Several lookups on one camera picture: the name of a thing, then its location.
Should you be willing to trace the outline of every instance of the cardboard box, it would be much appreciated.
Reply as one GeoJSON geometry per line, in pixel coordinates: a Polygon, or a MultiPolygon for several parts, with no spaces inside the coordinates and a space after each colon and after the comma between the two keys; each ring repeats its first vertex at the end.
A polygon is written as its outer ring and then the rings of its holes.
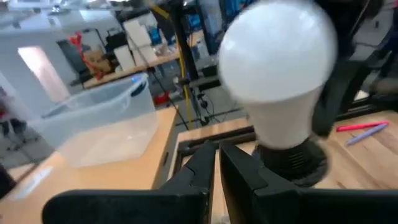
{"type": "MultiPolygon", "coordinates": [[[[97,67],[102,73],[107,74],[112,71],[111,64],[108,59],[103,59],[104,53],[102,50],[89,50],[83,53],[86,60],[92,65],[97,67]]],[[[91,74],[95,74],[95,71],[88,67],[91,74]]]]}

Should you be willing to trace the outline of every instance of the light bulb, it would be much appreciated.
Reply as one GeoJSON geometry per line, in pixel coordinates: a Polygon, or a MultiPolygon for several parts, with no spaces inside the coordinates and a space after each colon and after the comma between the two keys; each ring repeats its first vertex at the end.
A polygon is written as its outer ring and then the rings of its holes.
{"type": "Polygon", "coordinates": [[[220,77],[249,113],[259,143],[289,149],[311,132],[313,107],[336,54],[333,24],[315,3],[261,1],[225,33],[220,77]]]}

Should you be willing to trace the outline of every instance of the plastic container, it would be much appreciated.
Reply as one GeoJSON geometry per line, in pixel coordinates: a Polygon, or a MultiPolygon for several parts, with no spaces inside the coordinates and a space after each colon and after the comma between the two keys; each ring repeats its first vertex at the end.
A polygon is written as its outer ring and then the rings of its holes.
{"type": "Polygon", "coordinates": [[[28,125],[74,167],[140,157],[158,126],[147,78],[84,91],[28,125]]]}

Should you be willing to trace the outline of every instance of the pen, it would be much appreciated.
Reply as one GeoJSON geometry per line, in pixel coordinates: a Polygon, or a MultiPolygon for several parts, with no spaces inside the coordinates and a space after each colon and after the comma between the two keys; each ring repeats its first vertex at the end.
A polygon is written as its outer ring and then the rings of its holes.
{"type": "Polygon", "coordinates": [[[356,136],[356,137],[353,137],[352,139],[348,140],[348,141],[346,142],[346,145],[347,145],[347,146],[350,146],[350,145],[352,145],[352,144],[354,144],[354,143],[357,143],[357,142],[359,142],[360,140],[362,140],[362,139],[364,139],[364,138],[367,138],[367,137],[369,137],[370,135],[372,135],[372,134],[374,134],[374,133],[376,133],[376,132],[378,132],[378,131],[381,131],[383,128],[385,128],[385,127],[387,127],[387,126],[388,126],[388,123],[384,123],[384,124],[380,124],[380,125],[378,125],[378,126],[372,128],[372,129],[370,129],[370,130],[367,130],[367,131],[365,131],[364,133],[362,133],[362,134],[360,134],[360,135],[358,135],[358,136],[356,136]]]}
{"type": "Polygon", "coordinates": [[[373,122],[373,123],[366,123],[366,124],[353,124],[353,125],[346,125],[346,126],[340,126],[336,128],[336,131],[350,131],[350,130],[357,130],[357,129],[362,129],[362,128],[370,128],[370,127],[375,127],[380,124],[388,124],[388,121],[380,121],[380,122],[373,122]]]}

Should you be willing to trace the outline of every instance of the wooden table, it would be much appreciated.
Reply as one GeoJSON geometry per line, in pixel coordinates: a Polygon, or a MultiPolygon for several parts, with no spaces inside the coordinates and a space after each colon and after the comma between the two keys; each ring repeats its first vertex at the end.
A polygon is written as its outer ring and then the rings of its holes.
{"type": "Polygon", "coordinates": [[[15,167],[8,170],[8,174],[16,181],[21,181],[27,174],[32,172],[35,169],[35,164],[26,164],[23,166],[15,167]]]}
{"type": "MultiPolygon", "coordinates": [[[[203,32],[202,31],[198,31],[198,32],[194,32],[192,34],[192,45],[189,43],[189,45],[191,47],[195,46],[197,44],[197,40],[203,37],[203,32]]],[[[180,56],[180,54],[178,52],[174,52],[172,54],[169,55],[164,55],[164,56],[158,56],[156,60],[152,61],[152,62],[148,62],[149,66],[148,67],[155,67],[158,65],[161,65],[163,63],[169,62],[169,61],[173,61],[175,59],[178,59],[180,56]]],[[[108,75],[105,75],[102,79],[97,80],[96,78],[91,78],[88,81],[84,82],[83,86],[86,89],[89,88],[93,88],[95,86],[99,86],[102,84],[105,84],[107,82],[111,82],[126,76],[129,76],[133,73],[136,72],[141,72],[144,71],[145,69],[148,68],[145,65],[141,65],[141,66],[136,66],[132,69],[129,70],[125,70],[125,71],[121,71],[121,72],[114,72],[114,73],[110,73],[108,75]]]]}
{"type": "MultiPolygon", "coordinates": [[[[398,188],[398,114],[384,111],[359,118],[341,121],[335,126],[345,124],[368,123],[372,121],[390,121],[390,125],[381,132],[352,146],[345,142],[363,130],[336,133],[333,131],[327,140],[319,140],[328,155],[330,170],[326,177],[315,187],[322,189],[396,189],[398,188]]],[[[180,133],[180,141],[198,139],[234,129],[249,126],[246,119],[236,119],[221,124],[207,126],[180,133]]],[[[254,142],[238,145],[242,150],[251,153],[254,142]]],[[[174,153],[169,178],[172,176],[175,162],[174,153]]],[[[212,223],[224,223],[228,219],[223,189],[221,185],[220,162],[218,152],[215,162],[215,180],[212,208],[212,223]]]]}
{"type": "Polygon", "coordinates": [[[174,127],[176,110],[157,112],[159,127],[140,158],[91,167],[72,168],[57,152],[43,161],[12,192],[0,201],[0,223],[39,224],[45,203],[54,195],[73,189],[151,189],[162,168],[165,148],[174,127]],[[50,174],[26,197],[16,199],[21,189],[32,182],[39,172],[50,174]]]}

